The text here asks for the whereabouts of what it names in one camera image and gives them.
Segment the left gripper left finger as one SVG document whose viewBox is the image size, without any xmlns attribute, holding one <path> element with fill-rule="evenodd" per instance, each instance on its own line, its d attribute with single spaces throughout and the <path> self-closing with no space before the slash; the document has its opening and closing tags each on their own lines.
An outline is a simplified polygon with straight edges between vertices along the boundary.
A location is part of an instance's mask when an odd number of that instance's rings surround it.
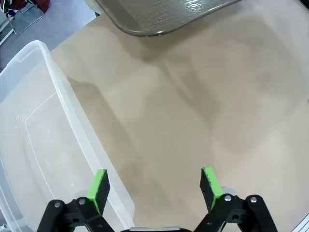
<svg viewBox="0 0 309 232">
<path fill-rule="evenodd" d="M 110 191 L 108 172 L 98 170 L 86 197 L 69 203 L 51 200 L 41 218 L 38 232 L 72 232 L 85 227 L 89 232 L 112 232 L 112 227 L 103 217 Z"/>
</svg>

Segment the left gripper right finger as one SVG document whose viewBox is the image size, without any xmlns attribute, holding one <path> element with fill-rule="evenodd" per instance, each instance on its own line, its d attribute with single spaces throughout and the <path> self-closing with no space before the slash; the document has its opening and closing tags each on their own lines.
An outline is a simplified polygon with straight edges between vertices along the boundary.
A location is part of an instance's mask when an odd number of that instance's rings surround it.
<svg viewBox="0 0 309 232">
<path fill-rule="evenodd" d="M 201 169 L 200 188 L 208 213 L 195 228 L 196 232 L 221 232 L 228 223 L 236 224 L 242 232 L 276 232 L 277 228 L 259 195 L 241 199 L 224 193 L 211 167 Z"/>
</svg>

